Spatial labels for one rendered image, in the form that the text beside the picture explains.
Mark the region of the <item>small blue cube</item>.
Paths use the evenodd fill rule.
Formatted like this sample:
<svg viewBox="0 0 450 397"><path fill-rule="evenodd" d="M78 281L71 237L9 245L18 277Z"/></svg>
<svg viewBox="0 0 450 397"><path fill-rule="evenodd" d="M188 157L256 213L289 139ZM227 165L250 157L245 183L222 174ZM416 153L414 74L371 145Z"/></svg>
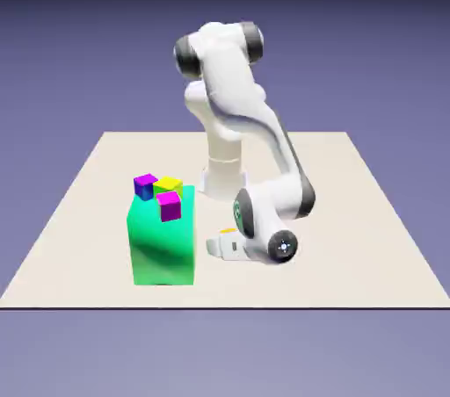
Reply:
<svg viewBox="0 0 450 397"><path fill-rule="evenodd" d="M145 174L134 178L134 194L141 200L148 201L154 198L154 183L158 178L152 174Z"/></svg>

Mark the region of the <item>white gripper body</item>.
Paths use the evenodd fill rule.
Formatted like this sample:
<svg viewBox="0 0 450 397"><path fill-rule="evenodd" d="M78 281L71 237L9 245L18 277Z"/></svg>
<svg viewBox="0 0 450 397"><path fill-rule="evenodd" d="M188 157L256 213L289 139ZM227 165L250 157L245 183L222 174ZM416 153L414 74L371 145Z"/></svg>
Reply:
<svg viewBox="0 0 450 397"><path fill-rule="evenodd" d="M217 235L206 240L207 253L214 257L223 257L221 248L221 235Z"/></svg>

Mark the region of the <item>small magenta cube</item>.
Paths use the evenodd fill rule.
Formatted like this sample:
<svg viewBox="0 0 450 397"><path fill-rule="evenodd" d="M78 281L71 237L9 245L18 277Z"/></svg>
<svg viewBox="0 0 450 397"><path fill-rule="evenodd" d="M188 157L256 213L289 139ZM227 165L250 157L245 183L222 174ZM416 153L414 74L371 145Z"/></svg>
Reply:
<svg viewBox="0 0 450 397"><path fill-rule="evenodd" d="M167 191L156 194L159 205L161 222L179 220L181 213L181 198L176 191Z"/></svg>

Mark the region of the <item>large green box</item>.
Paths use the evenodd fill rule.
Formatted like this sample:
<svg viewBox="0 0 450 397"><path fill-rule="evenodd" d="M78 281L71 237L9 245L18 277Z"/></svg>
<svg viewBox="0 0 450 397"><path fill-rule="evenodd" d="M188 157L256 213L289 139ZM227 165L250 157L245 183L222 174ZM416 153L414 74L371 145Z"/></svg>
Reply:
<svg viewBox="0 0 450 397"><path fill-rule="evenodd" d="M127 233L135 285L193 285L196 256L195 187L186 185L181 217L161 221L154 200L135 196Z"/></svg>

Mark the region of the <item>small yellow cube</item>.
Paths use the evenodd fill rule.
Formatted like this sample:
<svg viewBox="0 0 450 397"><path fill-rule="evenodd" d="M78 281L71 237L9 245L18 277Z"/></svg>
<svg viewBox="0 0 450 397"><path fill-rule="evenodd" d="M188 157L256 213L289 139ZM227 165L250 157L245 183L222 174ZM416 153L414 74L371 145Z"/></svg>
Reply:
<svg viewBox="0 0 450 397"><path fill-rule="evenodd" d="M176 192L180 199L183 198L183 181L175 177L161 177L153 183L154 196L166 193Z"/></svg>

